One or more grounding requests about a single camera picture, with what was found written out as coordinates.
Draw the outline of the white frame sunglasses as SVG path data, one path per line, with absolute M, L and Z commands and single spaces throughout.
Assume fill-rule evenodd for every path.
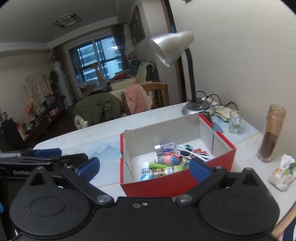
M 178 152 L 180 156 L 182 156 L 183 158 L 187 158 L 189 160 L 191 160 L 192 158 L 197 158 L 203 162 L 211 160 L 211 157 L 207 154 L 195 153 L 194 150 L 190 147 L 176 146 L 175 150 Z

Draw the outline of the clear jar silver lid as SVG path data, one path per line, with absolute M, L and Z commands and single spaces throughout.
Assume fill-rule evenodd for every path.
M 167 144 L 155 144 L 154 150 L 157 156 L 164 155 L 165 153 L 174 153 L 175 144 L 167 143 Z

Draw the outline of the pink cloth on chair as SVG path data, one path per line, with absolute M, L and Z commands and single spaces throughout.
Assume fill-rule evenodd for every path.
M 152 99 L 139 84 L 127 87 L 124 90 L 127 106 L 131 114 L 151 110 Z

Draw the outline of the dark tv cabinet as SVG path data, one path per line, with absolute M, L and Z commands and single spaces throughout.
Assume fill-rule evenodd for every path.
M 39 115 L 37 122 L 28 131 L 22 131 L 22 125 L 12 118 L 1 123 L 1 151 L 16 151 L 33 147 L 38 137 L 46 132 L 47 127 L 66 109 L 66 96 L 59 97 L 49 104 Z

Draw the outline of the crumpled snack packet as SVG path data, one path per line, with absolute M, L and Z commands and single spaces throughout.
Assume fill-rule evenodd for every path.
M 280 165 L 269 177 L 268 181 L 281 192 L 288 190 L 290 184 L 295 180 L 295 159 L 284 154 Z

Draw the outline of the tall brown glass jar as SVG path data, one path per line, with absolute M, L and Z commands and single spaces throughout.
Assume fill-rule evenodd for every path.
M 285 120 L 286 110 L 278 104 L 271 104 L 266 115 L 262 142 L 257 157 L 262 162 L 270 162 Z

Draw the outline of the small drinking glass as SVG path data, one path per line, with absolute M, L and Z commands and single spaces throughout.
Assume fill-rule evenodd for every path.
M 242 123 L 242 113 L 238 110 L 230 111 L 229 132 L 233 134 L 239 133 L 241 123 Z

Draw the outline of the red orange toy keychain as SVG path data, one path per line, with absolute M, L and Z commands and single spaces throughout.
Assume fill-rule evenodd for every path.
M 200 154 L 200 155 L 208 155 L 208 153 L 206 151 L 199 149 L 194 149 L 194 153 L 196 154 Z

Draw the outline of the green white glue pen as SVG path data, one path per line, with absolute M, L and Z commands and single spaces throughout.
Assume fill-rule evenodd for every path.
M 165 168 L 170 167 L 169 165 L 164 165 L 164 164 L 159 164 L 159 163 L 153 163 L 153 162 L 149 162 L 149 168 L 150 169 L 161 169 L 161 170 L 165 170 Z

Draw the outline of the red white cardboard box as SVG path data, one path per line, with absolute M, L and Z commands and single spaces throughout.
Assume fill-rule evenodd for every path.
M 201 149 L 208 153 L 210 167 L 222 166 L 230 170 L 236 147 L 201 114 L 182 116 L 153 125 L 125 131 L 120 135 L 120 185 L 128 197 L 174 197 L 198 184 L 190 174 L 190 161 L 174 149 L 173 155 L 180 157 L 179 165 L 184 171 L 154 178 L 149 162 L 157 157 L 155 144 L 174 143 Z

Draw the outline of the blue mountain table mat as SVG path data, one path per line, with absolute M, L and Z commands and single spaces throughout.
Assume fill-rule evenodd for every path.
M 119 183 L 121 159 L 119 135 L 67 148 L 62 153 L 63 155 L 85 153 L 88 158 L 99 159 L 100 171 L 90 181 L 92 185 L 101 187 Z

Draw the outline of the olive green jacket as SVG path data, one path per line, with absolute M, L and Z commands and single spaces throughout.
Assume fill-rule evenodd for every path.
M 74 124 L 78 130 L 115 120 L 125 115 L 123 102 L 110 93 L 91 95 L 74 106 Z

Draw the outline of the green lidded small jar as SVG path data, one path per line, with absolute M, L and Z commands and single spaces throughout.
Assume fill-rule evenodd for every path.
M 180 165 L 168 166 L 165 168 L 156 168 L 153 170 L 153 177 L 154 178 L 164 177 L 170 174 L 178 173 L 180 171 L 184 171 L 183 167 Z

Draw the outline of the silver desk lamp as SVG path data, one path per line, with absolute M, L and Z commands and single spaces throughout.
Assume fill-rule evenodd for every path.
M 178 64 L 180 70 L 180 80 L 185 80 L 184 68 L 182 63 L 182 54 L 186 54 L 187 66 L 189 72 L 189 83 L 191 98 L 182 107 L 184 116 L 196 113 L 202 113 L 205 116 L 212 116 L 215 113 L 215 107 L 210 102 L 196 96 L 196 86 L 193 69 L 193 59 L 190 51 L 190 44 L 194 41 L 194 34 L 191 31 L 182 31 L 176 33 L 167 33 L 152 37 L 149 42 L 156 54 L 166 67 Z

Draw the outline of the pink pig toy figure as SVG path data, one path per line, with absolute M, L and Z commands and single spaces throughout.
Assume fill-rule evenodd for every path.
M 155 163 L 163 164 L 167 166 L 175 166 L 175 165 L 179 165 L 180 157 L 178 155 L 177 156 L 173 156 L 173 155 L 161 156 L 156 158 Z

